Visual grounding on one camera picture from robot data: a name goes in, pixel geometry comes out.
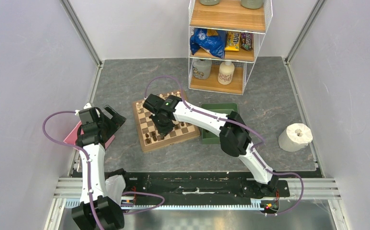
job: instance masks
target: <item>jar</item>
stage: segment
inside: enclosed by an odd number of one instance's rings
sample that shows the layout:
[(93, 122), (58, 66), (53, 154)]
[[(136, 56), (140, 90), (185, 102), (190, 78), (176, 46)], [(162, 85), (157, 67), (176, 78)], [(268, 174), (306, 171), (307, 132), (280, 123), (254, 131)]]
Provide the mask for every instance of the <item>jar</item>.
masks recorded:
[(193, 63), (193, 75), (197, 79), (206, 80), (212, 70), (212, 60), (200, 59)]
[(241, 5), (245, 8), (256, 10), (261, 8), (264, 0), (241, 0)]
[(219, 4), (220, 0), (199, 0), (202, 5), (205, 6), (214, 6)]

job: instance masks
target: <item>shelf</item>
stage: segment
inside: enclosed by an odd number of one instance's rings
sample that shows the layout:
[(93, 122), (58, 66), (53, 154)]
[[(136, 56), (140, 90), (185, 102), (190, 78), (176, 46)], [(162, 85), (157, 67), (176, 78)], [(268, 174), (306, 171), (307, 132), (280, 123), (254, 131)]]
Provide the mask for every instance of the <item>shelf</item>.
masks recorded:
[(221, 0), (217, 5), (204, 6), (196, 0), (190, 26), (265, 33), (264, 6), (251, 10), (241, 6), (240, 0)]
[(219, 75), (219, 67), (220, 66), (218, 65), (212, 65), (210, 76), (206, 80), (200, 80), (192, 76), (190, 88), (197, 90), (243, 94), (243, 68), (235, 67), (233, 80), (231, 83), (228, 85), (222, 85), (217, 80)]
[(194, 55), (191, 54), (190, 57), (254, 63), (254, 50), (246, 51), (240, 48), (240, 51), (225, 51), (224, 59), (221, 59), (207, 53), (204, 49), (200, 48)]

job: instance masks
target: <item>candy package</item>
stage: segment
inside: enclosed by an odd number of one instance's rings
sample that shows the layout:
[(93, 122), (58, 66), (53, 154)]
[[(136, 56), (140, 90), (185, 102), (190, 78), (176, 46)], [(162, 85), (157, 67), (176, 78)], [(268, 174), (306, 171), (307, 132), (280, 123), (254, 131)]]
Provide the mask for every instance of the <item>candy package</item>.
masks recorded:
[(202, 47), (209, 54), (224, 58), (225, 34), (223, 30), (194, 28), (190, 39), (192, 54)]
[(246, 51), (251, 51), (253, 46), (254, 42), (252, 33), (241, 33), (241, 48)]
[(224, 48), (225, 51), (239, 51), (240, 50), (240, 33), (228, 32), (227, 44)]

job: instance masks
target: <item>pink cloth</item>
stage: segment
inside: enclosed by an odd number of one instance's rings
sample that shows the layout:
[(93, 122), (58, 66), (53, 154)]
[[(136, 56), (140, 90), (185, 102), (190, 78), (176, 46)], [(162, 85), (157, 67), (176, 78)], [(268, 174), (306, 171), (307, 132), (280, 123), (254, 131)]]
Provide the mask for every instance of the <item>pink cloth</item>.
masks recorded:
[[(70, 134), (65, 138), (64, 143), (75, 145), (76, 139), (78, 139), (78, 128), (82, 123), (79, 121), (79, 123), (75, 126), (75, 128), (70, 132)], [(111, 142), (114, 140), (115, 136), (113, 135), (105, 144), (105, 147), (107, 147), (111, 144)]]

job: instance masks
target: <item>marble floor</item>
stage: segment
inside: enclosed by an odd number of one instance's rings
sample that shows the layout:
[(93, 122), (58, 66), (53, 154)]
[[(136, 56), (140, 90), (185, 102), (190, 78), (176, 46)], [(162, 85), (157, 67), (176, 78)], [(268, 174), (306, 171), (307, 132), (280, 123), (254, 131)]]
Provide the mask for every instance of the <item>marble floor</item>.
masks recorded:
[[(110, 105), (127, 121), (117, 131), (106, 150), (105, 172), (124, 168), (129, 172), (247, 172), (237, 158), (221, 151), (220, 145), (203, 145), (202, 137), (144, 153), (138, 139), (131, 103), (144, 97), (147, 83), (154, 77), (179, 78), (196, 106), (203, 103), (237, 103), (246, 125), (260, 133), (266, 145), (257, 148), (262, 158), (277, 171), (314, 171), (309, 147), (286, 152), (278, 146), (278, 136), (286, 126), (301, 122), (286, 68), (280, 57), (260, 57), (244, 95), (188, 89), (188, 59), (107, 60), (101, 72), (94, 104)], [(172, 80), (153, 82), (148, 93), (178, 89)]]

